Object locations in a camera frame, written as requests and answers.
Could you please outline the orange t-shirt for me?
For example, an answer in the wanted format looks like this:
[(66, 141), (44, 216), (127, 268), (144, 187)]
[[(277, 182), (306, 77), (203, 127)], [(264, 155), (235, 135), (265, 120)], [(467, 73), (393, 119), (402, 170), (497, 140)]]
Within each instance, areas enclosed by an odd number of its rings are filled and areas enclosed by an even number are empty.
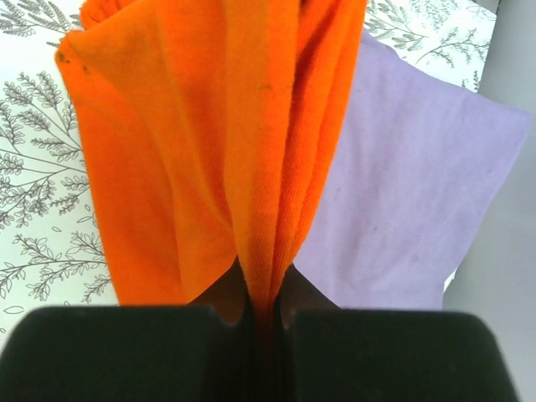
[(363, 1), (87, 1), (55, 55), (123, 305), (239, 262), (266, 311), (336, 149)]

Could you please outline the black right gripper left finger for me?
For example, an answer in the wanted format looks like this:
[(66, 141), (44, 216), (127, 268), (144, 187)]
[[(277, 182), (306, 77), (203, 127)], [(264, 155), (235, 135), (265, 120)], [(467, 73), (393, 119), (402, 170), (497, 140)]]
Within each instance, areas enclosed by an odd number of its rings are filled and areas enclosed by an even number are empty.
[(1, 398), (243, 401), (249, 323), (238, 266), (182, 307), (41, 307), (2, 352)]

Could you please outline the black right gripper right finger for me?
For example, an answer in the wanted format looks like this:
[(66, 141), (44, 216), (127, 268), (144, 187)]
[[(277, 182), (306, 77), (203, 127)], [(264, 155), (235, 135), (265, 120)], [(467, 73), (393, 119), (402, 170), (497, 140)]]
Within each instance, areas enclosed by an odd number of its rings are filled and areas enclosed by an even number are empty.
[(297, 269), (276, 301), (284, 401), (516, 401), (496, 338), (462, 312), (342, 309)]

